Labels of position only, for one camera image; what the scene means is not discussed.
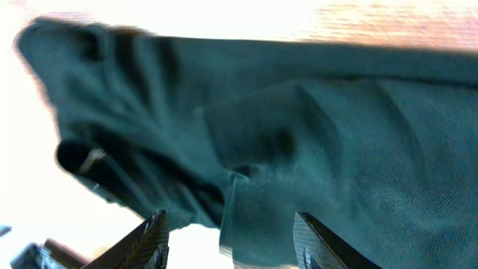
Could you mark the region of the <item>black t-shirt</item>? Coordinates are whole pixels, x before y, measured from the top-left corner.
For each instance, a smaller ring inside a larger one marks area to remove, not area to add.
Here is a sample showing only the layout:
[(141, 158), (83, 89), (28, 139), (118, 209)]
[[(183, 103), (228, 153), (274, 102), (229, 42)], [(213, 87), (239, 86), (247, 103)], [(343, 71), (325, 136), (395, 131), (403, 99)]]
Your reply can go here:
[(219, 229), (242, 265), (295, 265), (303, 211), (382, 268), (477, 266), (476, 55), (49, 19), (16, 45), (59, 165), (108, 202)]

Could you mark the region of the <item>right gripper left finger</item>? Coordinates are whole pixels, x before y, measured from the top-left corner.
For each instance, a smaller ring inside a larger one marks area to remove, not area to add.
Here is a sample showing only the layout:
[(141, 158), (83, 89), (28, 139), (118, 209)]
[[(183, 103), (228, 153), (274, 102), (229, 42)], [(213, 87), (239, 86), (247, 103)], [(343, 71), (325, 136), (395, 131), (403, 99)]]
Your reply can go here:
[(168, 243), (167, 213), (160, 210), (82, 269), (166, 269)]

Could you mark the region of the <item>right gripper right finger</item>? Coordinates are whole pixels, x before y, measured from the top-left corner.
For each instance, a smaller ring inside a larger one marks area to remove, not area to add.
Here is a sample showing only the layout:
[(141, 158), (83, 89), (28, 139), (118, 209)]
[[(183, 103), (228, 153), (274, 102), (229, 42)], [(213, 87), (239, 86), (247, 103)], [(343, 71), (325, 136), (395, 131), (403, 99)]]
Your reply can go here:
[(380, 269), (307, 212), (297, 212), (294, 249), (300, 269)]

